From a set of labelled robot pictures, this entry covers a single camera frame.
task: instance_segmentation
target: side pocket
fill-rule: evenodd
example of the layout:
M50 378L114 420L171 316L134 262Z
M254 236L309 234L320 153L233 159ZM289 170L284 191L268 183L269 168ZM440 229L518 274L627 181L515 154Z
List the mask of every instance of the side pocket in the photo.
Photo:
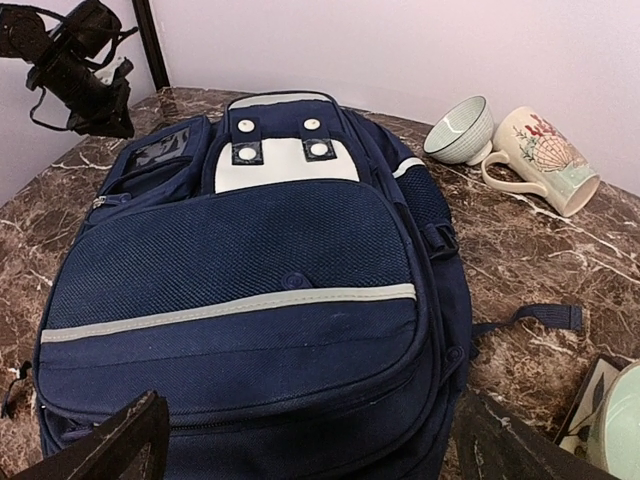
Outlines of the side pocket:
M195 117L124 148L93 201L86 226L194 196L212 132L207 117Z
M462 390L469 368L472 309L451 211L419 159L402 162L394 177L420 230L436 281L445 340L442 382L452 380L454 389Z

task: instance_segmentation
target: metal snap button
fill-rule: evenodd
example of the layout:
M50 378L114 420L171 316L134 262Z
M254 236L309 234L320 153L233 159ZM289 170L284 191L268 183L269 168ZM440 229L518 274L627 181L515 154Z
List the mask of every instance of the metal snap button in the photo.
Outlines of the metal snap button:
M258 152L256 152L253 148L249 148L249 147L242 148L238 152L238 156L240 157L240 160L244 160L246 162L249 162L254 158L256 158L257 154Z
M251 120L240 120L238 122L238 130L242 133L253 132L254 128L256 128L256 126Z
M311 153L316 157L322 157L327 154L329 151L329 147L327 147L324 143L314 143L311 145Z
M320 128L320 120L309 118L304 121L303 125L307 130L317 130L318 128Z

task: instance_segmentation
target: zipper pull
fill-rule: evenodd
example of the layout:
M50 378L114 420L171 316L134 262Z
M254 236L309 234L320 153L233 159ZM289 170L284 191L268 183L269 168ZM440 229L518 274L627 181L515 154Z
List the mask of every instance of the zipper pull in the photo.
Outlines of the zipper pull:
M100 208L103 205L122 205L131 200L130 193L119 193L117 195L100 195L93 199L91 206L93 209Z
M67 430L62 432L60 439L65 443L72 443L76 440L80 440L93 432L93 425L82 425L79 428Z

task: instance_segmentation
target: bowl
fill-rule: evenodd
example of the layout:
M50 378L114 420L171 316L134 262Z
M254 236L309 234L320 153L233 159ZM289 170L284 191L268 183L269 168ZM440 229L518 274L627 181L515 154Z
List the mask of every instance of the bowl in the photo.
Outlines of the bowl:
M640 362L616 377L589 430L587 459L621 480L640 479Z
M493 117L487 99L471 97L436 123L424 141L424 151L442 163L476 165L491 153L492 136Z

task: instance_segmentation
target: black camera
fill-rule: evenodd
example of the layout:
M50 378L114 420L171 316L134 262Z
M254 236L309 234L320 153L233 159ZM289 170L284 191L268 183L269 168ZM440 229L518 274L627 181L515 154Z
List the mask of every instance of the black camera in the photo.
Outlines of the black camera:
M47 31L41 15L60 23ZM138 29L121 29L118 17L98 0L85 0L66 17L38 7L0 3L0 57L32 63L27 88L43 91L30 113L36 124L81 135L133 136L127 106L131 88L125 78L133 64L116 59L115 53ZM89 60L109 43L111 50L101 63ZM34 118L47 90L71 110L64 128Z

